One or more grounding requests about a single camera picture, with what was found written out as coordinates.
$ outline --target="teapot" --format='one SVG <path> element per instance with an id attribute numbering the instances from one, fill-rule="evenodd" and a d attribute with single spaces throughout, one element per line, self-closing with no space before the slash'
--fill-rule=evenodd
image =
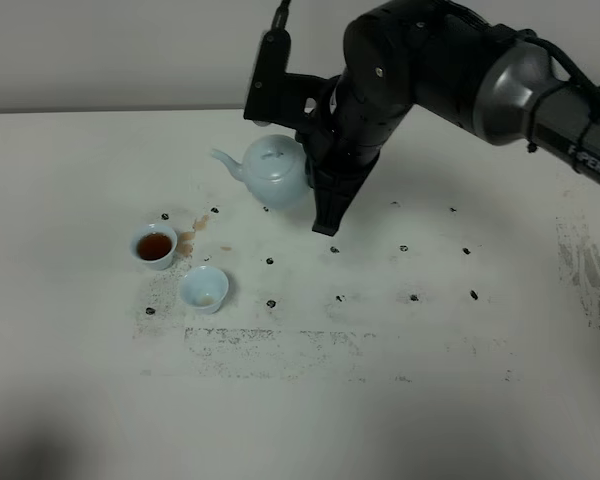
<path id="1" fill-rule="evenodd" d="M 309 192 L 305 174 L 306 155 L 302 146 L 286 135 L 267 135 L 247 148 L 242 164 L 226 153 L 212 149 L 236 180 L 269 208 L 292 207 Z"/>

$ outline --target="empty cup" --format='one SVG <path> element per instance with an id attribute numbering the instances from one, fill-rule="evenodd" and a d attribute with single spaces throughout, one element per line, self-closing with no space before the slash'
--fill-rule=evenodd
<path id="1" fill-rule="evenodd" d="M 180 298 L 204 315 L 217 312 L 228 291 L 227 275 L 208 265 L 190 270 L 180 281 Z"/>
<path id="2" fill-rule="evenodd" d="M 164 270 L 171 266 L 178 244 L 173 228 L 152 223 L 140 228 L 131 239 L 131 255 L 152 270 Z"/>

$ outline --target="white wall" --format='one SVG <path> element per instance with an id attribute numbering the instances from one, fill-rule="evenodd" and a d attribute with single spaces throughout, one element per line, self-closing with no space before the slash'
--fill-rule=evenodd
<path id="1" fill-rule="evenodd" d="M 0 108 L 239 105 L 278 0 L 0 0 Z M 347 23 L 380 0 L 295 0 L 290 68 L 343 66 Z M 600 0 L 464 0 L 530 27 L 600 82 Z"/>

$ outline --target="table surface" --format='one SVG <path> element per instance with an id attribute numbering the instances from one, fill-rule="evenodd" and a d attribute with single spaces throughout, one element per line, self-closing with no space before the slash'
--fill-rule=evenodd
<path id="1" fill-rule="evenodd" d="M 55 422 L 85 478 L 600 479 L 600 188 L 414 110 L 329 238 L 207 155 L 276 132 L 0 116 L 0 425 Z M 163 213 L 195 233 L 152 272 Z M 177 296 L 200 264 L 213 316 Z"/>

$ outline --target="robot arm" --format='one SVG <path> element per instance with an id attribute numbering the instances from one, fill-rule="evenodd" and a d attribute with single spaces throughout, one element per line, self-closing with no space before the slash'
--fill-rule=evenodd
<path id="1" fill-rule="evenodd" d="M 530 152 L 542 147 L 600 183 L 600 87 L 534 32 L 491 26 L 449 0 L 393 0 L 349 24 L 346 69 L 326 80 L 286 73 L 288 5 L 263 37 L 244 118 L 296 130 L 314 231 L 335 235 L 414 104 L 493 145 L 526 138 Z M 552 59 L 570 81 L 556 78 Z"/>

